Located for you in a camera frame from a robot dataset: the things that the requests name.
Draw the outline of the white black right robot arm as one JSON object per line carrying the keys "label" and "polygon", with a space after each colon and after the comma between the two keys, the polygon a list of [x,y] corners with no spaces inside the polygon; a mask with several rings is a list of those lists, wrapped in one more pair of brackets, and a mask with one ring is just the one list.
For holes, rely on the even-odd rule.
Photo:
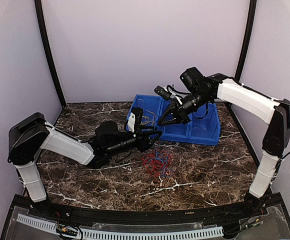
{"label": "white black right robot arm", "polygon": [[236,105],[268,125],[262,140],[260,164],[244,202],[239,210],[225,211],[225,215],[252,216],[261,210],[267,191],[288,156],[284,151],[290,140],[290,101],[267,96],[224,74],[204,76],[196,67],[183,72],[180,80],[188,89],[187,93],[178,92],[170,85],[157,86],[154,90],[170,101],[157,122],[160,127],[189,123],[191,113],[215,99]]}

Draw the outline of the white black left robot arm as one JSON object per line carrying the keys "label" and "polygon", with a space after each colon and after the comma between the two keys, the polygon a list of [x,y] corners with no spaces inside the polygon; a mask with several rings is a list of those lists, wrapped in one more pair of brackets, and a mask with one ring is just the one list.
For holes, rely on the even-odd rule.
{"label": "white black left robot arm", "polygon": [[140,116],[130,114],[124,131],[116,122],[109,120],[95,129],[89,140],[77,139],[47,122],[44,115],[36,112],[9,131],[8,162],[15,166],[35,209],[44,218],[55,214],[55,206],[47,201],[47,192],[35,163],[40,150],[47,150],[84,165],[100,169],[110,163],[112,157],[137,149],[150,149],[162,135],[153,126],[141,126]]}

